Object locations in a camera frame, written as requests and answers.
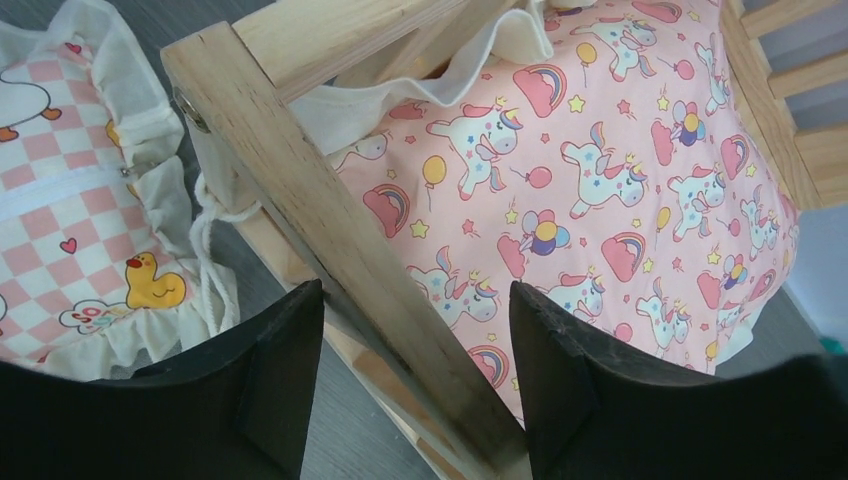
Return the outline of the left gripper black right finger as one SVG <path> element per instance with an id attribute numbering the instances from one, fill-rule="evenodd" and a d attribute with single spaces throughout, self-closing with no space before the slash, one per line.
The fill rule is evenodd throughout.
<path id="1" fill-rule="evenodd" d="M 843 479 L 847 359 L 721 379 L 658 359 L 534 287 L 510 290 L 536 479 Z"/>

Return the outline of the pink printed cushion with ties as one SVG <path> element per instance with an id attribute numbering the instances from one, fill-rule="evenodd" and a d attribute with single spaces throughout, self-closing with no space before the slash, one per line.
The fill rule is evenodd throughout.
<path id="1" fill-rule="evenodd" d="M 734 109 L 717 1 L 531 2 L 439 79 L 291 105 L 515 415 L 515 281 L 700 372 L 748 346 L 798 213 Z"/>

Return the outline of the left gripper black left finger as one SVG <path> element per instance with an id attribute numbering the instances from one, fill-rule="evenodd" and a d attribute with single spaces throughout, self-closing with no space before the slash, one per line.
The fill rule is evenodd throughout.
<path id="1" fill-rule="evenodd" d="M 319 281 L 126 380 L 1 366 L 5 479 L 296 479 L 324 327 Z"/>

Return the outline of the wooden slatted pet bed frame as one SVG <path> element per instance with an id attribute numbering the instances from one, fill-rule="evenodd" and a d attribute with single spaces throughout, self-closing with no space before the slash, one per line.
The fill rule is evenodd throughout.
<path id="1" fill-rule="evenodd" d="M 284 286 L 319 281 L 328 339 L 443 478 L 536 479 L 511 412 L 355 201 L 291 105 L 321 86 L 439 79 L 534 1 L 278 1 L 166 47 L 214 206 Z M 798 130 L 786 98 L 847 77 L 845 51 L 773 73 L 761 38 L 842 1 L 721 5 L 734 109 L 792 201 L 847 199 L 847 127 Z"/>

